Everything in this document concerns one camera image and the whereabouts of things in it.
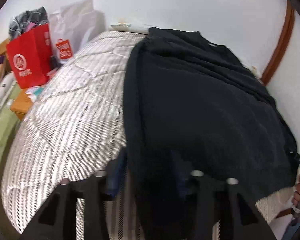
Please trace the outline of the black sweatshirt with white print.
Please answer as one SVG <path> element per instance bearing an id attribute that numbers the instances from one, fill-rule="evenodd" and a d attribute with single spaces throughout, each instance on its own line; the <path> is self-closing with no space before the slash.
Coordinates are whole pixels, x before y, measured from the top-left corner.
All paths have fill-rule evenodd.
<path id="1" fill-rule="evenodd" d="M 128 169 L 146 239 L 189 239 L 189 205 L 172 151 L 256 202 L 295 183 L 293 133 L 275 100 L 225 46 L 198 32 L 152 27 L 126 67 Z"/>

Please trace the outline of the plaid clothes in bag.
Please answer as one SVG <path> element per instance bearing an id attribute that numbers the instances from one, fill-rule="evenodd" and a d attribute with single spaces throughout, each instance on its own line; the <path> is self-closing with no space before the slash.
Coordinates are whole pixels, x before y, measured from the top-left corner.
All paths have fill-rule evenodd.
<path id="1" fill-rule="evenodd" d="M 18 38 L 34 27 L 48 24 L 48 16 L 44 7 L 35 10 L 27 10 L 11 19 L 8 36 L 10 41 Z"/>

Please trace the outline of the striped beige quilted mattress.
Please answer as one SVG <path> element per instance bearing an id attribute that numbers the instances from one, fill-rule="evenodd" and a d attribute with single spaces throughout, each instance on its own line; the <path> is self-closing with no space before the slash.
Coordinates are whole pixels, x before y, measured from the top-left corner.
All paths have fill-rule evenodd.
<path id="1" fill-rule="evenodd" d="M 137 33 L 101 33 L 60 69 L 26 114 L 1 182 L 3 208 L 18 232 L 62 178 L 89 177 L 125 145 L 125 68 L 142 39 Z"/>

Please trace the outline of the wooden bedside table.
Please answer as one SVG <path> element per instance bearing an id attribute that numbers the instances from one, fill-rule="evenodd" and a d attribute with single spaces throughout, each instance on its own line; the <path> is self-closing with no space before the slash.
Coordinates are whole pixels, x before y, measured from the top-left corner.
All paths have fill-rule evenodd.
<path id="1" fill-rule="evenodd" d="M 20 121 L 23 120 L 33 105 L 31 99 L 28 97 L 28 94 L 26 94 L 26 91 L 27 89 L 22 89 L 10 107 L 10 110 Z"/>

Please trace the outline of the white spotted plush toy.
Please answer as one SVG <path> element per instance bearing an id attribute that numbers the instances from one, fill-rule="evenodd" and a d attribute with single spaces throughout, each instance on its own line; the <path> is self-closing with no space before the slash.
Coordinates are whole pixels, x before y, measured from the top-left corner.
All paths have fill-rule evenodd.
<path id="1" fill-rule="evenodd" d="M 7 74 L 0 83 L 0 111 L 10 96 L 10 93 L 16 84 L 16 79 L 13 73 Z"/>

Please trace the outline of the red paper shopping bag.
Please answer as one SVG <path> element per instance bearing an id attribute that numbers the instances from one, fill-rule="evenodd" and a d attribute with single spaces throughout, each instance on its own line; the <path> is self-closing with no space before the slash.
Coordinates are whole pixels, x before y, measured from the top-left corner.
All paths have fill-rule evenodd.
<path id="1" fill-rule="evenodd" d="M 23 33 L 10 41 L 6 49 L 10 66 L 21 89 L 47 83 L 52 56 L 48 24 Z"/>

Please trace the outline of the white printed rolled sheet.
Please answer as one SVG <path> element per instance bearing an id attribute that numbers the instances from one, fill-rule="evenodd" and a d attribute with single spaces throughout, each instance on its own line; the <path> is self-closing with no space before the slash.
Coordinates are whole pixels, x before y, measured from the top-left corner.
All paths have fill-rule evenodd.
<path id="1" fill-rule="evenodd" d="M 148 34 L 149 27 L 147 25 L 135 23 L 112 23 L 107 25 L 107 31 L 122 31 L 137 34 Z"/>

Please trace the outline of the white plastic shopping bag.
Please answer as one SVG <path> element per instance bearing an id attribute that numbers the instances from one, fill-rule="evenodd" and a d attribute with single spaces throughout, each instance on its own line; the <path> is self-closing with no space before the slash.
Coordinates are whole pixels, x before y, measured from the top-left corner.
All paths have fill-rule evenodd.
<path id="1" fill-rule="evenodd" d="M 49 15 L 52 51 L 61 64 L 105 30 L 104 13 L 94 9 L 94 0 L 65 5 Z"/>

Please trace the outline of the brown wooden door frame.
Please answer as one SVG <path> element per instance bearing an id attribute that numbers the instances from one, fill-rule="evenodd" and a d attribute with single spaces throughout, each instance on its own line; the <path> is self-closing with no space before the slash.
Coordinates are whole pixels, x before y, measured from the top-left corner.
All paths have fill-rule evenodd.
<path id="1" fill-rule="evenodd" d="M 266 86 L 274 76 L 288 48 L 295 23 L 295 9 L 287 0 L 286 15 L 277 46 L 262 74 L 261 81 Z"/>

